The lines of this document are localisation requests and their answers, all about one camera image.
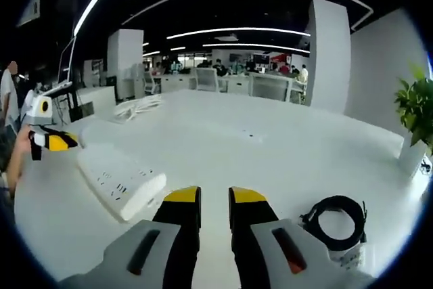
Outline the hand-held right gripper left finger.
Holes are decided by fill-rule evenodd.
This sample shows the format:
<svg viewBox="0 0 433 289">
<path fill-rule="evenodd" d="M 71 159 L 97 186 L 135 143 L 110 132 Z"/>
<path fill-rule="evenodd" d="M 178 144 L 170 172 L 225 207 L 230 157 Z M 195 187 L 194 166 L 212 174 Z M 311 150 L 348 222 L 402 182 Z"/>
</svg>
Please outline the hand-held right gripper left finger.
<svg viewBox="0 0 433 289">
<path fill-rule="evenodd" d="M 60 288 L 191 288 L 200 250 L 201 188 L 167 195 L 151 221 L 142 220 L 104 250 L 102 262 Z"/>
</svg>

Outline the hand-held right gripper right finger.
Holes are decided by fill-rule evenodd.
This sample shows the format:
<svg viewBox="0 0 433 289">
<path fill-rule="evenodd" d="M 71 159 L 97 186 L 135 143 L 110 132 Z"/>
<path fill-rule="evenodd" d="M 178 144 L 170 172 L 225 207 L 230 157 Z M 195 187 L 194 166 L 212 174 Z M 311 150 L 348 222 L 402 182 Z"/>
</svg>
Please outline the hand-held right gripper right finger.
<svg viewBox="0 0 433 289">
<path fill-rule="evenodd" d="M 347 270 L 325 244 L 290 219 L 279 219 L 260 193 L 229 188 L 231 250 L 242 288 L 368 288 L 375 278 Z"/>
</svg>

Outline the person's left hand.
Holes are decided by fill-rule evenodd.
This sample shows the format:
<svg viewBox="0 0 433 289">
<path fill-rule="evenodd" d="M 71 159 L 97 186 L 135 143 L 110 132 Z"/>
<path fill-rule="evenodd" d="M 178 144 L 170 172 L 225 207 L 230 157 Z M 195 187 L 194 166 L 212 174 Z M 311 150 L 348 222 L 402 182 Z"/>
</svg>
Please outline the person's left hand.
<svg viewBox="0 0 433 289">
<path fill-rule="evenodd" d="M 17 152 L 19 154 L 25 154 L 30 152 L 30 132 L 31 128 L 28 125 L 21 127 L 16 136 L 14 152 Z"/>
</svg>

